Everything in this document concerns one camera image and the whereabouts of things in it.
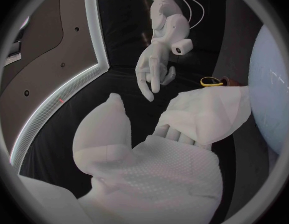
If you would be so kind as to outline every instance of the white cloth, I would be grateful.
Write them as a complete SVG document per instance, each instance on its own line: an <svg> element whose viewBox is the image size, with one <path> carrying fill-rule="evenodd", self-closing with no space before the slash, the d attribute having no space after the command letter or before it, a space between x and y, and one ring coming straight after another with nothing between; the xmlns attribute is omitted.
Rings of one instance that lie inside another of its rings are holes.
<svg viewBox="0 0 289 224"><path fill-rule="evenodd" d="M222 196L217 156L153 135L132 149L130 129L117 94L80 124L74 161L93 176L85 212L95 222L99 204L118 223L209 223Z"/></svg>
<svg viewBox="0 0 289 224"><path fill-rule="evenodd" d="M248 86L205 87L172 99L157 126L168 124L207 145L231 135L251 114Z"/></svg>

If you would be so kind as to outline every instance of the black mat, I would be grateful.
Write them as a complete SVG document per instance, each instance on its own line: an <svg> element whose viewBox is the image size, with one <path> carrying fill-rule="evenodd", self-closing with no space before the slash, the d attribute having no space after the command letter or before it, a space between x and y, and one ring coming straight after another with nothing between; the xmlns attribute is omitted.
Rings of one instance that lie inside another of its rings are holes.
<svg viewBox="0 0 289 224"><path fill-rule="evenodd" d="M51 117L33 141L23 162L21 175L67 188L79 198L90 190L91 177L74 164L73 138L83 118L105 102L110 93L118 93L123 99L131 120L134 147L153 133L171 99L179 92L201 88L199 81L203 76L212 74L221 48L225 0L198 1L204 5L206 14L201 24L191 30L194 50L184 57L171 55L169 66L176 67L176 79L161 87L150 103L137 86L134 69L151 39L151 0L99 0L103 34L112 68L72 97ZM179 4L187 15L188 7L181 1ZM195 23L202 12L197 4L190 4ZM222 204L213 222L220 223L228 211L234 186L233 140L229 137L213 147L220 160L224 182Z"/></svg>

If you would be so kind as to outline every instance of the led light strip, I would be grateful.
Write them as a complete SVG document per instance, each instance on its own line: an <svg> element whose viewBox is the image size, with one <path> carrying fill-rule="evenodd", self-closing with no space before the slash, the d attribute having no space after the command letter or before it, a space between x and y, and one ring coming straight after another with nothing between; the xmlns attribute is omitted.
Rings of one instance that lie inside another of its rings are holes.
<svg viewBox="0 0 289 224"><path fill-rule="evenodd" d="M66 101L100 75L98 64L81 72L51 94L31 115L22 128L10 155L10 162L18 174L31 143L44 124Z"/></svg>

